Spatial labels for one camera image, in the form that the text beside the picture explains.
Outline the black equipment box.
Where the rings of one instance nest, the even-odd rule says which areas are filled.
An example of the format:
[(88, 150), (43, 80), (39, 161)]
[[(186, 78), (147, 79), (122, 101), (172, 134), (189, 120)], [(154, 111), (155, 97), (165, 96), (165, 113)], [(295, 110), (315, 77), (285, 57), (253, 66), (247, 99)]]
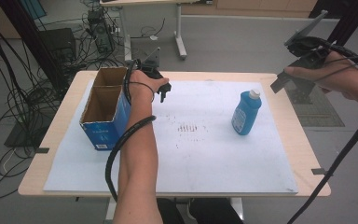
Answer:
[(76, 40), (70, 28), (39, 32), (43, 43), (60, 63), (69, 63), (76, 58)]

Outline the blue bottle with white cap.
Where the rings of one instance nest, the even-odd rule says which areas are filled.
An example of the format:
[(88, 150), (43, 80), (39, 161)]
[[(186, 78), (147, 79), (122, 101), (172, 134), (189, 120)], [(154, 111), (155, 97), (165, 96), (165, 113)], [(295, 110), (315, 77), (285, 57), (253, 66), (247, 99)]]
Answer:
[(261, 105), (259, 90), (252, 89), (241, 93), (241, 99), (231, 119), (231, 125), (237, 134), (247, 135), (252, 130)]

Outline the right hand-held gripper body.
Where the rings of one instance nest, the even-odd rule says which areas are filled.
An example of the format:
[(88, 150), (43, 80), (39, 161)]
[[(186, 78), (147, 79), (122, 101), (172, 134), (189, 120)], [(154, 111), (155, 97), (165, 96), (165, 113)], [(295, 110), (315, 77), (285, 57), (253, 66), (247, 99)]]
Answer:
[(309, 36), (309, 33), (327, 14), (327, 10), (322, 10), (316, 18), (301, 29), (297, 29), (295, 33), (283, 43), (288, 51), (296, 57), (296, 60), (291, 63), (291, 66), (312, 68), (312, 66), (316, 64), (316, 61), (320, 58), (318, 49), (321, 44), (317, 37)]

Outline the white desk with metal legs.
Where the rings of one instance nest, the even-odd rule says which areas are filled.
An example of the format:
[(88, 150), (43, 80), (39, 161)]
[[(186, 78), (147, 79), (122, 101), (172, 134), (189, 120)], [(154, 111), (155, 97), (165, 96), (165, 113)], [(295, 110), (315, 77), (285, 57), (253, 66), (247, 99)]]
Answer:
[(187, 56), (182, 38), (182, 5), (199, 0), (100, 0), (102, 7), (114, 8), (119, 16), (120, 32), (123, 36), (124, 58), (132, 57), (131, 41), (148, 38), (136, 28), (157, 25), (161, 21), (163, 36), (171, 35), (178, 49), (179, 58)]

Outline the person's right hand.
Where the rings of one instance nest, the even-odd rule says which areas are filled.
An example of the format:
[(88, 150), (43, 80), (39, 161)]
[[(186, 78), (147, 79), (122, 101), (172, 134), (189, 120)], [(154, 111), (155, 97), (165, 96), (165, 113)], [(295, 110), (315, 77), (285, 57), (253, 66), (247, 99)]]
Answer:
[(324, 91), (338, 91), (346, 98), (355, 100), (358, 98), (358, 68), (338, 54), (331, 51), (324, 61), (324, 65), (318, 69), (288, 66), (284, 72), (292, 77), (298, 77), (312, 81)]

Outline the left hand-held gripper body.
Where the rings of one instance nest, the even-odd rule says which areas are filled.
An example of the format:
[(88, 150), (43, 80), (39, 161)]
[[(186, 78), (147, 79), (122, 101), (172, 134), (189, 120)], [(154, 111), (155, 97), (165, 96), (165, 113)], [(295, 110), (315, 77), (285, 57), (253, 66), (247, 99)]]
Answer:
[(132, 68), (140, 70), (149, 78), (161, 79), (163, 75), (159, 72), (160, 47), (154, 49), (144, 60), (135, 59), (132, 61)]

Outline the blue cardboard box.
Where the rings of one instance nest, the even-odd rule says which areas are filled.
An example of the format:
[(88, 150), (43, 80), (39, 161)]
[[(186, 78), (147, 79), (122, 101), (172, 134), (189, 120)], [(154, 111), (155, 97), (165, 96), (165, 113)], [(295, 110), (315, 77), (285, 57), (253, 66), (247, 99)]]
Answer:
[(80, 126), (96, 150), (110, 150), (126, 130), (131, 106), (123, 91), (126, 67), (101, 68), (94, 79)]

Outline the person's left hand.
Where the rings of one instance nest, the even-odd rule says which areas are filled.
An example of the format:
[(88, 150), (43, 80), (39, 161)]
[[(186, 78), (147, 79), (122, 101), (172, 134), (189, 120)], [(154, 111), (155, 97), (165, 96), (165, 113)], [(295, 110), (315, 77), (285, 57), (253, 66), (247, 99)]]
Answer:
[(153, 79), (140, 70), (133, 71), (131, 73), (129, 84), (131, 103), (133, 105), (152, 103), (158, 89), (168, 82), (169, 80), (166, 77)]

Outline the dark floor mat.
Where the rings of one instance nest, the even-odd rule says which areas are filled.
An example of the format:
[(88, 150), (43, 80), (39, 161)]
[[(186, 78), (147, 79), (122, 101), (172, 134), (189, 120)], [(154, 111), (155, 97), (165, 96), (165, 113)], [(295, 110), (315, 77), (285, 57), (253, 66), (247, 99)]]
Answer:
[(22, 123), (16, 122), (7, 137), (6, 147), (39, 147), (46, 132), (47, 126), (38, 126), (26, 129)]

